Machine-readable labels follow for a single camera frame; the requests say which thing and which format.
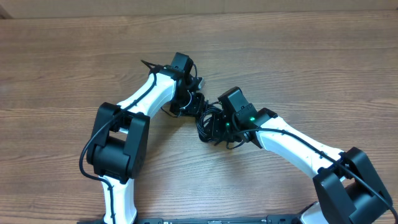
wood grain surface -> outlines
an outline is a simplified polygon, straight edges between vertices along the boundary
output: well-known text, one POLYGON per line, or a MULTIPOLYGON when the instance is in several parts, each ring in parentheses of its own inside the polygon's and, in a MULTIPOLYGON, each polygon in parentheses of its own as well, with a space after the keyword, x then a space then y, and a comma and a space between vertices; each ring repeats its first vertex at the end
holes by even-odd
MULTIPOLYGON (((364 150, 398 204, 398 11, 2 20, 0 223, 100 218, 101 185, 78 169, 96 110, 145 82, 140 59, 175 52, 198 65, 210 101, 239 86, 312 138, 364 150)), ((316 200, 278 155, 205 144, 192 118, 151 121, 140 217, 261 217, 316 200)))
POLYGON ((398 0, 0 0, 8 18, 395 10, 398 0))

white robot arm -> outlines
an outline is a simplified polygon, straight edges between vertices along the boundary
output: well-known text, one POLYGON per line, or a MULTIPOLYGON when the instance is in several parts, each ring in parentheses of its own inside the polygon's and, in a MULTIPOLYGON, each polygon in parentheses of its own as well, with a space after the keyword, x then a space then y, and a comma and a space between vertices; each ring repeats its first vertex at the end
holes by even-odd
POLYGON ((287 159, 313 179, 319 202, 296 215, 269 215, 260 220, 248 218, 245 222, 359 224, 372 223, 387 209, 395 212, 388 191, 368 157, 359 149, 352 148, 343 152, 326 146, 289 126, 273 111, 266 108, 256 111, 238 87, 221 95, 218 102, 205 102, 204 96, 197 93, 203 86, 203 79, 197 77, 197 74, 190 74, 195 65, 187 55, 176 53, 172 64, 164 67, 152 68, 153 64, 144 63, 151 70, 148 81, 135 94, 117 105, 101 105, 89 141, 92 144, 87 146, 88 163, 93 165, 95 174, 107 181, 103 182, 106 213, 99 223, 243 222, 242 219, 137 220, 134 178, 145 159, 149 121, 169 101, 172 102, 170 111, 174 115, 196 117, 202 141, 216 141, 216 144, 226 141, 227 148, 228 143, 234 141, 241 142, 240 145, 253 142, 258 147, 287 159), (215 103, 221 104, 222 109, 215 107, 215 103), (205 120, 207 115, 211 115, 211 118, 205 120), (109 136, 109 131, 126 133, 126 142, 109 136), (341 181, 352 177, 359 183, 344 188, 341 181))
MULTIPOLYGON (((156 74, 156 86, 143 99, 129 109, 132 113, 143 113, 144 115, 154 117, 156 112, 165 103, 171 101, 174 97, 177 82, 168 75, 163 75, 160 72, 156 74)), ((121 109, 129 106, 134 100, 139 98, 145 91, 147 91, 154 82, 154 74, 151 73, 148 81, 136 91, 135 94, 128 99, 121 101, 118 105, 121 109)), ((128 134, 128 130, 121 128, 120 132, 128 134)), ((134 179, 129 179, 125 184, 121 184, 119 180, 104 175, 103 178, 111 182, 113 185, 114 194, 114 210, 117 211, 115 215, 116 223, 133 223, 137 215, 137 209, 134 206, 134 179)), ((106 213, 104 216, 105 223, 112 223, 111 217, 111 197, 108 186, 102 183, 105 195, 106 213)))

